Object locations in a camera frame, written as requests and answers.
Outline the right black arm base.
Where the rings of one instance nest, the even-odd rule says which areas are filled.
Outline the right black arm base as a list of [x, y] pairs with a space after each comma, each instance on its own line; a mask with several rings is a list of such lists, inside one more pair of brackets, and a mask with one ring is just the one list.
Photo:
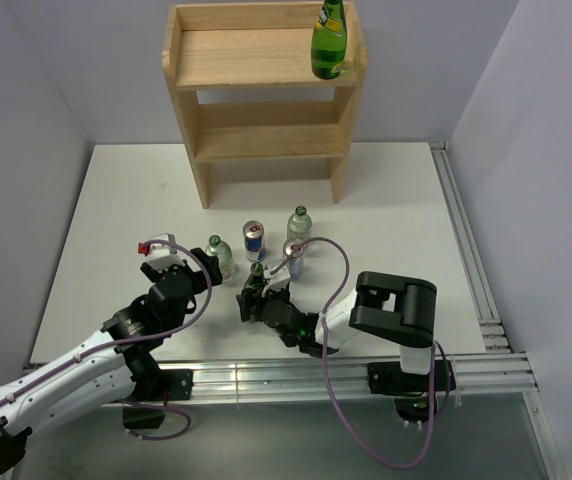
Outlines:
[[[403, 422], [423, 425], [429, 420], [429, 375], [404, 373], [399, 361], [367, 364], [371, 394], [394, 398], [394, 408]], [[449, 360], [437, 360], [434, 366], [434, 414], [444, 407], [457, 383]]]

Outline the silver Red Bull can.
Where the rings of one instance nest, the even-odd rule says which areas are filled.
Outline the silver Red Bull can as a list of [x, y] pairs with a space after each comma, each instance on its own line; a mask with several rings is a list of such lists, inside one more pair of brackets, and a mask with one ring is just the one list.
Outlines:
[[304, 248], [296, 239], [287, 240], [283, 245], [283, 256], [292, 280], [298, 280], [304, 269]]

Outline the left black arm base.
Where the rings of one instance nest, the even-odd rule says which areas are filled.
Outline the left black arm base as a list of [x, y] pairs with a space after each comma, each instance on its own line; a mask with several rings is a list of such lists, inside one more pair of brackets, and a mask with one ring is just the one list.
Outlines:
[[176, 402], [191, 399], [193, 371], [191, 369], [160, 370], [156, 378], [144, 387], [137, 385], [122, 404], [121, 420], [131, 435], [154, 438], [164, 421], [176, 415]]

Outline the green bottle yellow label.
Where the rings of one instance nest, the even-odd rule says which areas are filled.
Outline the green bottle yellow label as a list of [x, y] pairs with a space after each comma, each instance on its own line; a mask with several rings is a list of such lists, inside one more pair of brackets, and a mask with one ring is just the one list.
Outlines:
[[311, 40], [311, 69], [320, 79], [338, 77], [346, 55], [347, 22], [342, 0], [326, 0]]

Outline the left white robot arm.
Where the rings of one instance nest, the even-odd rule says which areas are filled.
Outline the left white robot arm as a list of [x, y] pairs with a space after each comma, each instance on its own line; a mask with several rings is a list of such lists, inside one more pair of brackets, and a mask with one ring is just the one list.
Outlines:
[[161, 370], [152, 352], [194, 323], [222, 282], [219, 261], [202, 249], [187, 251], [166, 240], [150, 240], [170, 254], [140, 269], [149, 291], [116, 312], [75, 348], [32, 373], [0, 386], [0, 476], [24, 457], [41, 430], [56, 427], [103, 404], [147, 400], [161, 388]]

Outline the green bottle red label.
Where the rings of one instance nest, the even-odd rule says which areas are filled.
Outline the green bottle red label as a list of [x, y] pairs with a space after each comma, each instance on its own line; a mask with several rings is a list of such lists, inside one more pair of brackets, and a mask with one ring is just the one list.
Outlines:
[[253, 293], [262, 291], [266, 284], [264, 271], [265, 269], [261, 262], [254, 262], [250, 266], [250, 274], [244, 284], [244, 288], [250, 290]]

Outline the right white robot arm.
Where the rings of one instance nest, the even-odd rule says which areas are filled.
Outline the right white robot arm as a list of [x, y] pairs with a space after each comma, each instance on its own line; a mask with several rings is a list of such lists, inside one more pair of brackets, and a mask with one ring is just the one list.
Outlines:
[[399, 346], [399, 378], [418, 390], [434, 374], [437, 287], [425, 280], [365, 271], [347, 297], [325, 313], [304, 313], [290, 300], [288, 273], [265, 272], [236, 296], [241, 321], [262, 323], [288, 348], [320, 358], [366, 333]]

